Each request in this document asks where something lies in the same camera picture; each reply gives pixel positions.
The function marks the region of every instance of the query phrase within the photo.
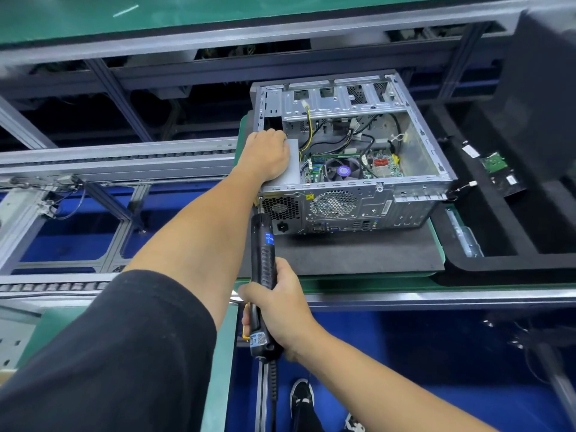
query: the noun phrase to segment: black sneaker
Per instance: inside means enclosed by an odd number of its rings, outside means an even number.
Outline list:
[[[294,417],[292,413],[299,403],[312,403],[312,406],[314,406],[314,392],[308,383],[308,379],[298,379],[292,385],[292,390],[290,391],[290,416],[292,418]]]
[[[344,422],[344,430],[352,430],[354,432],[366,432],[366,428],[352,417],[352,414],[348,413],[346,417],[346,422]]]

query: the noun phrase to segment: black electric screwdriver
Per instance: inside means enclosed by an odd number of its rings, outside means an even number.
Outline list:
[[[252,281],[273,290],[278,281],[276,272],[276,252],[272,218],[265,214],[262,203],[258,213],[252,217],[250,225],[250,243],[252,249]],[[270,424],[271,431],[276,431],[276,406],[278,401],[278,371],[276,361],[284,348],[276,342],[262,319],[260,308],[250,304],[250,354],[263,364],[268,364],[268,385],[270,387]]]

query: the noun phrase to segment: black cooling fan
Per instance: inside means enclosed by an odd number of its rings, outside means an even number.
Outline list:
[[[362,166],[355,158],[330,159],[326,162],[326,178],[331,182],[362,179]]]

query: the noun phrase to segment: purple fan hub sticker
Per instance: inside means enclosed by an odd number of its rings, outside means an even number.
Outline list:
[[[342,165],[338,167],[336,173],[338,173],[342,177],[348,177],[350,174],[352,174],[352,170],[350,169],[350,167]]]

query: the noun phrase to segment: black sleeve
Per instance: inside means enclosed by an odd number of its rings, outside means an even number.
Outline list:
[[[216,327],[182,285],[118,275],[0,387],[0,431],[197,431]]]

